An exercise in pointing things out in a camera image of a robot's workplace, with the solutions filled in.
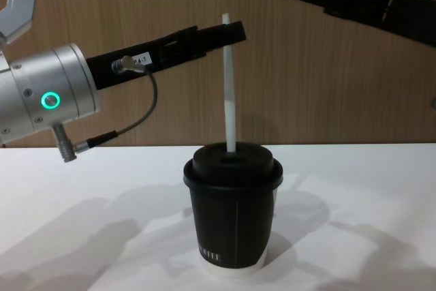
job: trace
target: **black coffee cup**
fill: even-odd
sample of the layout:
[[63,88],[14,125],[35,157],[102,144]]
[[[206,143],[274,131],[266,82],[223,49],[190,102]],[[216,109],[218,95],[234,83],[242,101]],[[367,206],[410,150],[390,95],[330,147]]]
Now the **black coffee cup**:
[[217,143],[194,153],[184,181],[200,254],[209,268],[249,273],[263,264],[282,180],[281,164],[257,144],[238,142],[236,152],[228,153],[225,143]]

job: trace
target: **label sticker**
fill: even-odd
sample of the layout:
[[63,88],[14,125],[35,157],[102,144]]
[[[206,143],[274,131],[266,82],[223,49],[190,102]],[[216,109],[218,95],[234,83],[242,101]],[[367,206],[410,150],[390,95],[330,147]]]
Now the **label sticker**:
[[134,59],[135,63],[138,64],[148,65],[152,63],[150,54],[148,52],[133,56],[132,58]]

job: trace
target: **white straw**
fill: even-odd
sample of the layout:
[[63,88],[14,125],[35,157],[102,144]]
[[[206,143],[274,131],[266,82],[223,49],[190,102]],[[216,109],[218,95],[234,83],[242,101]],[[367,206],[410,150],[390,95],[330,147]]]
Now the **white straw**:
[[[229,14],[223,14],[223,24],[229,24]],[[232,46],[224,46],[224,117],[227,152],[236,152],[236,109],[234,104]]]

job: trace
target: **white cup base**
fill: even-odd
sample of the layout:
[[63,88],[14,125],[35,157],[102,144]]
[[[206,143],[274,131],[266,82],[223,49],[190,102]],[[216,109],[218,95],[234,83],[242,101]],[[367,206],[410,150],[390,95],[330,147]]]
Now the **white cup base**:
[[200,256],[200,261],[202,262],[203,267],[210,274],[216,275],[218,277],[237,279],[239,277],[245,277],[245,276],[254,274],[258,270],[260,270],[264,266],[267,251],[268,251],[268,247],[265,248],[265,250],[264,250],[263,254],[260,256],[258,262],[256,262],[253,266],[245,267],[243,269],[227,269],[225,267],[220,267],[220,266],[211,264],[210,262],[205,260],[200,253],[198,253],[198,255]]

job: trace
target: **wooden wall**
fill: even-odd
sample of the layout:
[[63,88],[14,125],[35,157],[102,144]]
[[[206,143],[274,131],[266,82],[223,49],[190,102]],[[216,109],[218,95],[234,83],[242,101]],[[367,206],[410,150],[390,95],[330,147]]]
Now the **wooden wall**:
[[[248,37],[234,46],[239,140],[436,141],[436,48],[296,0],[37,0],[32,30],[5,53],[11,61],[74,42],[91,57],[192,25],[218,25],[225,12],[243,21]],[[155,77],[155,113],[111,145],[223,140],[221,50]],[[73,141],[136,120],[151,87],[143,78],[100,95],[99,114],[67,125]],[[54,144],[43,132],[8,147]]]

